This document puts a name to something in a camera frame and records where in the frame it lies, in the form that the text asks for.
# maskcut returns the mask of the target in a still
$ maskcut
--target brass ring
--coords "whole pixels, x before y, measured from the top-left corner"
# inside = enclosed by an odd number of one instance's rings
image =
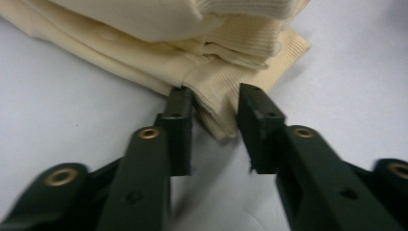
[[[311,138],[313,137],[315,134],[313,134],[313,132],[309,129],[306,128],[297,128],[294,131],[294,134],[301,137],[301,138]]]
[[[153,139],[160,135],[159,130],[154,128],[146,128],[139,132],[139,137],[142,139]]]
[[[66,174],[65,177],[62,179],[59,179],[58,177],[62,174]],[[62,186],[66,185],[69,182],[73,181],[76,177],[78,176],[78,171],[74,168],[63,168],[60,170],[56,170],[53,173],[51,173],[46,179],[45,179],[45,185],[47,186]]]
[[[408,166],[400,163],[390,163],[388,164],[388,170],[393,174],[408,180]]]

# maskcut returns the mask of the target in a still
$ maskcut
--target cream sweater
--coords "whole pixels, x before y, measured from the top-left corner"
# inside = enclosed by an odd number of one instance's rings
[[[159,93],[191,88],[218,138],[237,132],[239,83],[270,90],[310,47],[287,25],[307,1],[2,0],[29,36]]]

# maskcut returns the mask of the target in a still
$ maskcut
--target beige cloth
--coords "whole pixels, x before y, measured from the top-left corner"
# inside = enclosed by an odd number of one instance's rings
[[[277,39],[280,52],[265,60],[270,68],[257,70],[231,64],[219,54],[181,50],[171,41],[143,41],[48,1],[2,0],[0,15],[31,37],[52,41],[84,60],[159,93],[168,94],[172,86],[191,88],[199,102],[198,112],[218,139],[236,135],[239,83],[270,90],[310,47],[309,42],[287,29]],[[240,52],[223,49],[227,53]]]
[[[298,2],[298,0],[50,1],[133,37],[152,42],[202,36],[219,28],[225,20],[238,14],[289,18],[293,15],[294,6]]]

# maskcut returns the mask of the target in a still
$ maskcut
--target knit fabric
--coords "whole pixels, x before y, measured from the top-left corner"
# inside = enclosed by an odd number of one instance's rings
[[[61,4],[71,1],[56,0],[55,2]],[[233,10],[235,13],[242,12],[239,7],[227,8],[228,2],[198,1],[198,9],[201,9],[203,13],[210,13],[210,15],[217,13],[215,19],[211,20],[217,23],[206,24],[207,26],[212,24],[211,28],[214,32],[207,33],[207,35],[214,42],[204,46],[202,45],[203,39],[200,38],[205,38],[206,35],[198,35],[180,42],[174,41],[178,45],[172,45],[173,41],[144,41],[135,38],[128,31],[125,33],[120,31],[122,30],[120,28],[118,30],[43,0],[2,0],[0,2],[0,15],[31,37],[52,41],[86,61],[161,94],[167,95],[172,86],[191,88],[199,103],[198,112],[203,122],[216,138],[221,139],[233,137],[237,133],[235,113],[237,111],[239,83],[248,83],[263,90],[270,90],[276,80],[310,47],[309,42],[291,29],[280,32],[280,28],[292,20],[291,18],[282,22],[278,22],[278,19],[275,18],[266,20],[266,17],[260,17],[266,11],[258,5],[251,5],[253,9],[250,8],[251,10],[248,11],[253,13],[258,9],[260,12],[256,15],[257,19],[264,20],[269,24],[275,23],[276,26],[273,28],[279,27],[279,33],[275,30],[271,31],[272,36],[277,37],[276,41],[265,42],[265,45],[270,47],[268,51],[263,50],[264,45],[260,42],[259,53],[254,53],[257,50],[254,49],[256,42],[240,44],[240,40],[228,39],[228,35],[231,33],[227,31],[221,30],[217,33],[214,25],[219,23],[220,18],[222,18],[221,24],[223,26],[230,23],[220,13],[229,13],[228,11]],[[282,4],[284,2],[289,4],[291,1],[281,1]],[[249,3],[242,1],[242,7],[246,6],[245,4]],[[278,18],[288,15],[290,12],[283,5],[276,6],[282,6],[281,10],[285,9],[282,10],[285,13],[278,13],[275,10],[270,11],[272,14],[267,16]],[[228,15],[226,17],[233,18],[231,21],[235,22],[232,24],[236,23],[236,25],[239,25],[237,22],[243,21],[244,18],[242,15]],[[161,32],[164,36],[167,35],[165,31]],[[237,30],[236,33],[242,33],[242,30]],[[221,45],[225,38],[226,41],[223,44],[228,43],[229,47],[234,45],[236,47],[230,49]],[[269,51],[273,49],[278,49],[279,52],[270,53]],[[255,58],[242,60],[242,57],[248,56]],[[253,61],[260,65],[268,64],[270,68],[258,70],[259,68],[248,68],[247,65],[243,64]]]
[[[169,41],[197,55],[214,54],[255,69],[268,68],[265,60],[279,50],[276,41],[282,25],[301,5],[298,0],[52,2],[142,40]]]

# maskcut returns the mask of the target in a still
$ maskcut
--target white surface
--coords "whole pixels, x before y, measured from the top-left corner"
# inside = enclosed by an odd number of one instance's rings
[[[314,46],[270,93],[288,124],[360,167],[408,160],[407,12],[404,0],[312,1],[293,27]],[[3,19],[0,69],[0,218],[43,170],[122,155],[166,103]],[[248,174],[241,138],[193,132],[194,176],[173,179],[175,230],[288,230],[273,176]]]

